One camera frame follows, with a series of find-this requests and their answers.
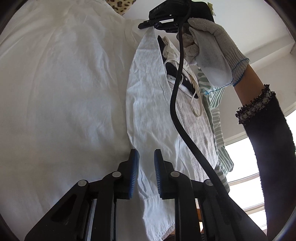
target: black clamp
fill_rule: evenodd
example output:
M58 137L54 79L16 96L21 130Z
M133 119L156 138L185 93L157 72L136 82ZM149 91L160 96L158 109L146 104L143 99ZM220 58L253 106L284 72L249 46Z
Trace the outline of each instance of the black clamp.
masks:
M263 231L229 198L243 237L242 240L236 240L229 215L209 179L203 183L190 180L175 171L172 163L164 161L159 149L154 152L154 165L160 197L175 200L176 241L267 241ZM195 199L198 199L201 220L198 218ZM203 224L203 233L199 222Z
M186 16L191 4L191 13L188 18L204 18L214 22L209 6L205 2L188 0L166 0L149 12L149 20L140 23L138 28L154 27L167 33L177 33L180 21Z
M102 180L77 182L30 230L25 241L116 240L116 200L130 199L136 183L139 153Z

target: leopard print fabric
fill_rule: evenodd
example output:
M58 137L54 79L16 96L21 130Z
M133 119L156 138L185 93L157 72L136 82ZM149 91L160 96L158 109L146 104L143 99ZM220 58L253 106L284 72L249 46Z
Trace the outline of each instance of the leopard print fabric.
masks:
M120 15L124 15L136 0L105 0Z

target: yellow tag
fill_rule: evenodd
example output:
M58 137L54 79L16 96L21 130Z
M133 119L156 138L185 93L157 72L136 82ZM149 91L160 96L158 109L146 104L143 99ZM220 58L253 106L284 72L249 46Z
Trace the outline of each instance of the yellow tag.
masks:
M211 10L212 15L213 16L216 16L216 14L214 13L213 4L211 4L211 3L208 2L207 5L209 6L209 8Z

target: black bracket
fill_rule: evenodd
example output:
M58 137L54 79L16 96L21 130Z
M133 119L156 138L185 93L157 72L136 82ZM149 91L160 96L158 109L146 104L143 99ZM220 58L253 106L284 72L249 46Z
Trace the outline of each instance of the black bracket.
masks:
M128 161L102 180L80 180L30 230L25 241L116 241L116 200L132 197L138 166L139 153L132 149Z
M154 152L158 192L162 199L175 199L175 240L241 241L236 240L229 215L223 208L211 181L197 182L175 171L172 163L164 161L161 150ZM201 220L195 199L198 199ZM236 223L243 241L267 241L266 235L253 220L229 197L236 212ZM203 224L201 233L199 222Z

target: window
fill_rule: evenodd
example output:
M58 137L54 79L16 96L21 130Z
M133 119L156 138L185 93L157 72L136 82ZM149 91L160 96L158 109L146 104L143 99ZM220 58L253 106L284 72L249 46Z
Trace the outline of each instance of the window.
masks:
M296 141L296 111L286 117L288 126ZM234 167L226 178L230 185L229 196L262 229L267 228L264 197L257 161L249 138L226 146Z

